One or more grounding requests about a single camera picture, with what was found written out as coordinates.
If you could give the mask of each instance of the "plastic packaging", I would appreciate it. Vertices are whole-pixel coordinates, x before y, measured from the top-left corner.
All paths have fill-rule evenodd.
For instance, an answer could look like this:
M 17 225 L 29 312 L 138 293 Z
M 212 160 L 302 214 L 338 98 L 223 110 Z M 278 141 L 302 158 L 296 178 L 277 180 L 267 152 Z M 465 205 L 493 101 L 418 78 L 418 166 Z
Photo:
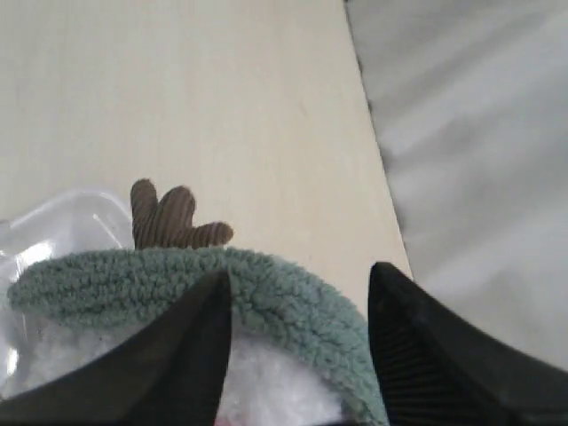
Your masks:
M 63 193 L 0 223 L 0 393 L 9 378 L 25 376 L 44 324 L 43 319 L 10 309 L 5 298 L 8 287 L 33 263 L 133 245 L 128 206 L 97 190 Z

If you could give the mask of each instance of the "wooden table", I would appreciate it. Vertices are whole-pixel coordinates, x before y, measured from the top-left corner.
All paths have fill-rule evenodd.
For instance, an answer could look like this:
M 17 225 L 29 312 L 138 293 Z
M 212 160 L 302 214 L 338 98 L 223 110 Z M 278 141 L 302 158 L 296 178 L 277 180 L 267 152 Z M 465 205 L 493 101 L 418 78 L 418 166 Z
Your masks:
M 3 0 L 0 95 L 0 217 L 149 177 L 361 309 L 408 271 L 340 0 Z

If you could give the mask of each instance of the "plush toy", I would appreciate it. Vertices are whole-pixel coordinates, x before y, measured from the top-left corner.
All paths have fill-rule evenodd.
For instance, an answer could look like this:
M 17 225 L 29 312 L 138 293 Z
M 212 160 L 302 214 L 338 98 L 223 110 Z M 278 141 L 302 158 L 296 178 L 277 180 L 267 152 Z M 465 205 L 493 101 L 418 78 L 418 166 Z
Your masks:
M 182 365 L 174 374 L 197 375 L 184 364 L 192 356 L 205 357 L 203 371 L 213 368 L 213 364 L 207 367 L 208 359 L 213 362 L 227 345 L 226 366 L 220 360 L 217 370 L 209 371 L 224 373 L 220 400 L 210 402 L 218 425 L 388 424 L 369 352 L 367 323 L 351 301 L 321 278 L 278 257 L 214 247 L 226 244 L 233 230 L 223 222 L 194 227 L 195 199 L 189 188 L 174 188 L 158 201 L 154 185 L 143 179 L 132 187 L 130 199 L 135 250 L 83 253 L 35 264 L 10 288 L 13 308 L 53 323 L 44 332 L 28 378 L 18 389 L 12 388 L 12 395 L 58 383 L 53 380 L 78 367 L 93 368 L 94 359 L 108 351 L 113 356 L 122 346 L 112 349 L 130 343 L 133 332 L 145 333 L 145 325 L 175 311 L 177 301 L 189 297 L 186 312 L 195 309 L 191 300 L 200 297 L 200 280 L 225 271 L 230 283 L 231 342 L 223 340 L 226 323 L 225 328 L 213 327 L 224 305 L 211 308 L 210 319 L 203 319 L 198 327 L 210 336 L 195 330 L 189 334 L 193 349 L 184 352 L 185 361 L 179 361 Z M 162 327 L 170 330 L 163 338 L 175 334 L 173 326 Z M 77 346 L 87 348 L 87 353 L 77 357 Z M 136 347 L 154 353 L 144 345 Z M 132 350 L 131 360 L 124 364 L 132 364 L 137 354 Z M 141 403 L 135 414 L 123 418 L 137 425 L 191 424 L 193 417 L 186 407 L 196 404 L 191 399 L 197 397 L 191 395 L 198 382 L 184 383 L 185 390 L 176 388 L 181 384 L 163 388 L 159 393 L 170 395 L 164 397 L 167 400 L 156 397 L 159 403 L 154 399 L 147 403 L 164 408 L 152 412 Z M 210 424 L 204 421 L 200 426 Z

